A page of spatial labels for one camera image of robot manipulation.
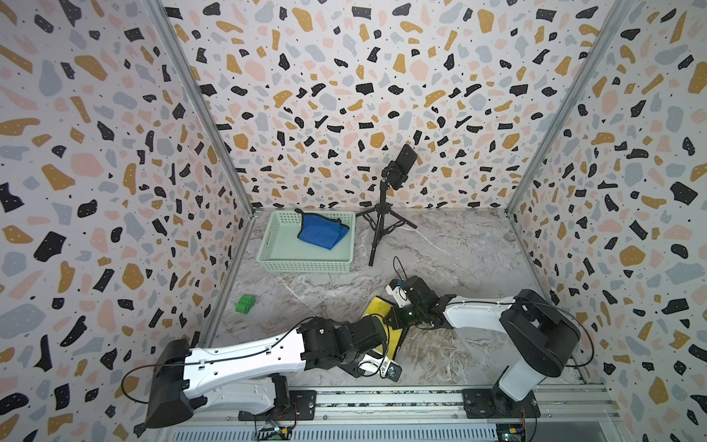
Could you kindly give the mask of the blue grey dishcloth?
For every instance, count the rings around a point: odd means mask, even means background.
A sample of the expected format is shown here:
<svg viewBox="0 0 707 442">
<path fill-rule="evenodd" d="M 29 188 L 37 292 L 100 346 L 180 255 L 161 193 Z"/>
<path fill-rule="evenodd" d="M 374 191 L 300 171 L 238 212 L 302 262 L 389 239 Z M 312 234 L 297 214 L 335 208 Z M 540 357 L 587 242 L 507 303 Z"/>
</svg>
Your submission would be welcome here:
<svg viewBox="0 0 707 442">
<path fill-rule="evenodd" d="M 300 216 L 298 239 L 307 244 L 325 249 L 334 249 L 349 233 L 350 227 L 340 218 L 331 219 L 316 213 L 297 209 Z"/>
</svg>

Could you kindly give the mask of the yellow grey dishcloth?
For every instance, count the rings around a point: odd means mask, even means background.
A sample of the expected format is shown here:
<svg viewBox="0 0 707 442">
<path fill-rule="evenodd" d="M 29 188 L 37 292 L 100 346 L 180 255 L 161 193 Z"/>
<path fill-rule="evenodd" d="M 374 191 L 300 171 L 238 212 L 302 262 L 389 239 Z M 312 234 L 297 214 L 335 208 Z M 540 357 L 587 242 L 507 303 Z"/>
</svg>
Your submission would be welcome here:
<svg viewBox="0 0 707 442">
<path fill-rule="evenodd" d="M 393 307 L 396 307 L 395 303 L 381 297 L 375 297 L 369 302 L 366 309 L 363 311 L 362 317 L 373 316 L 377 322 L 382 322 Z M 384 326 L 384 330 L 386 331 L 388 343 L 388 353 L 386 354 L 386 358 L 394 360 L 401 350 L 404 330 L 394 330 L 388 325 Z M 373 350 L 367 352 L 366 359 L 370 359 L 372 362 L 378 363 L 382 358 L 382 351 L 383 345 L 381 344 Z"/>
</svg>

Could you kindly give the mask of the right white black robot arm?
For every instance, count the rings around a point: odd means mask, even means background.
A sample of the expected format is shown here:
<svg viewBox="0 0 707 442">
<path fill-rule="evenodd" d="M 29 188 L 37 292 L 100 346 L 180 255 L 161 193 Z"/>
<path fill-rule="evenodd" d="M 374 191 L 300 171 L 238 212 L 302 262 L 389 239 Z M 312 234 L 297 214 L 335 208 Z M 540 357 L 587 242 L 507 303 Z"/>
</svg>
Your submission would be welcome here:
<svg viewBox="0 0 707 442">
<path fill-rule="evenodd" d="M 419 276 L 393 279 L 386 286 L 397 306 L 386 316 L 395 329 L 480 329 L 504 333 L 519 353 L 492 394 L 520 403 L 545 379 L 560 377 L 581 340 L 571 315 L 531 289 L 497 300 L 438 296 Z"/>
</svg>

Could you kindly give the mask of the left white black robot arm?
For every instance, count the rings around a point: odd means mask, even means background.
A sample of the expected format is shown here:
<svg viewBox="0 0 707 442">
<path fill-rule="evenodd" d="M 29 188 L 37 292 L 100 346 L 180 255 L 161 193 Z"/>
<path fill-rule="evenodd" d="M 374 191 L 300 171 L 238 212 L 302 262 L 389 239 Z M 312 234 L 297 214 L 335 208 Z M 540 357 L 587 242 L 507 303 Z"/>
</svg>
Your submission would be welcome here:
<svg viewBox="0 0 707 442">
<path fill-rule="evenodd" d="M 346 368 L 353 376 L 377 374 L 390 342 L 377 315 L 356 322 L 309 317 L 290 331 L 227 347 L 189 347 L 171 342 L 153 369 L 145 425 L 182 424 L 196 411 L 232 409 L 260 418 L 295 414 L 287 376 L 313 369 Z"/>
</svg>

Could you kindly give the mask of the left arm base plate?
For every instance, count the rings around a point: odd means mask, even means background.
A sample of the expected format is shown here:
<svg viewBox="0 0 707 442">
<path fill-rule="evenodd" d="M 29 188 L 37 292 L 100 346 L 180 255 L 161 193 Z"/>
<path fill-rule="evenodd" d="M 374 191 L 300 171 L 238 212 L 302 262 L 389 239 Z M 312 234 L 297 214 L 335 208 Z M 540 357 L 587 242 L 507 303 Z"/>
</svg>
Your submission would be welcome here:
<svg viewBox="0 0 707 442">
<path fill-rule="evenodd" d="M 291 390 L 287 378 L 274 374 L 250 383 L 252 399 L 239 407 L 239 421 L 312 421 L 317 406 L 316 390 Z"/>
</svg>

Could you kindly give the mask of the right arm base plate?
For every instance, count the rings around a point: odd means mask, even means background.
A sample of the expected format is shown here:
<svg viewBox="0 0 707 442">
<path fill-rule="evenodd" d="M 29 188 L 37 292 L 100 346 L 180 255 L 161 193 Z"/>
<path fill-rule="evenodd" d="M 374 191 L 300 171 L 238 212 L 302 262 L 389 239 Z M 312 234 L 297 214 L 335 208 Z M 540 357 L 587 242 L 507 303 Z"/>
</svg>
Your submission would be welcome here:
<svg viewBox="0 0 707 442">
<path fill-rule="evenodd" d="M 496 388 L 465 389 L 461 395 L 468 419 L 535 419 L 541 416 L 534 392 L 521 401 L 514 401 Z"/>
</svg>

